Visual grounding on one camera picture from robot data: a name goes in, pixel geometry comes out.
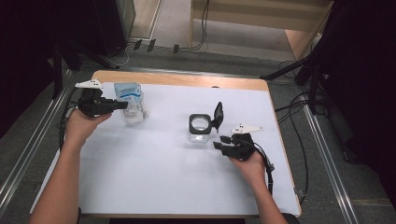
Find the human arm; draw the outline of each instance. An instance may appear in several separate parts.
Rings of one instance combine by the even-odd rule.
[[[265,183],[265,167],[262,157],[256,151],[247,161],[230,158],[250,185],[259,209],[260,220],[264,223],[287,223],[270,194]]]
[[[66,138],[59,159],[29,223],[77,222],[80,151],[97,125],[110,116],[88,118],[79,110],[73,111],[66,124]]]

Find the wooden table edge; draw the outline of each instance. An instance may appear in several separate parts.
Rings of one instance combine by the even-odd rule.
[[[92,78],[100,82],[137,82],[139,84],[158,84],[193,87],[219,87],[226,89],[239,89],[251,91],[269,91],[265,80],[241,78],[241,77],[218,77],[206,74],[183,73],[167,74],[152,72],[125,72],[99,70],[93,73]]]

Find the metal rail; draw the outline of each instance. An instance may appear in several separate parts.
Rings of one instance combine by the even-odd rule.
[[[41,144],[41,141],[44,138],[44,135],[47,132],[50,124],[52,123],[53,118],[55,117],[59,107],[61,106],[64,97],[66,96],[67,88],[72,79],[72,71],[68,70],[64,76],[65,86],[61,91],[60,96],[52,100],[49,103],[49,106],[44,113],[42,119],[38,123],[35,128],[32,137],[29,142],[26,144],[22,154],[18,158],[18,161],[15,163],[14,168],[11,173],[8,175],[7,180],[4,182],[3,186],[0,189],[0,219],[5,213],[9,202],[12,199],[18,185],[21,183],[24,174],[26,173],[27,168],[29,167],[35,153],[37,152],[38,147]]]
[[[332,189],[334,190],[335,197],[344,216],[344,220],[348,224],[358,224],[359,221],[355,214],[353,204],[349,199],[346,187],[344,186],[341,176],[338,174],[337,167],[332,160],[332,153],[330,152],[325,137],[322,134],[317,117],[311,113],[311,110],[307,105],[304,107],[304,112],[317,142],[320,156],[323,160],[327,175],[329,176],[330,182],[332,184]]]

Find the black panel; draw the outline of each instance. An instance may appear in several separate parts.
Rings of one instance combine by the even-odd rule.
[[[64,36],[92,53],[110,56],[123,49],[127,34],[117,0],[62,2]]]
[[[332,37],[337,43],[335,48],[327,49],[330,56],[322,64],[328,75],[322,84],[352,131],[345,141],[346,147],[379,173],[394,206],[395,12],[393,1],[354,1]]]
[[[37,40],[43,34],[31,33],[31,28],[26,27],[34,25],[39,18],[27,21],[10,10],[9,14],[0,15],[0,21],[3,21],[0,24],[1,138],[37,95],[51,83],[53,69],[43,50],[43,47],[51,47],[41,45],[43,43]]]

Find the table surface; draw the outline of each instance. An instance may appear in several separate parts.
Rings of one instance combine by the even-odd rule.
[[[264,128],[251,135],[275,165],[276,204],[282,212],[301,214],[265,81],[113,71],[98,71],[93,78],[105,82],[103,96],[113,99],[111,82],[140,83],[148,117],[131,127],[125,125],[121,112],[115,112],[87,140],[81,151],[79,184],[83,215],[257,217],[250,188],[212,145],[221,135],[231,136],[231,128],[239,122]],[[190,143],[189,115],[213,116],[218,101],[224,107],[219,133],[213,130],[208,143]]]

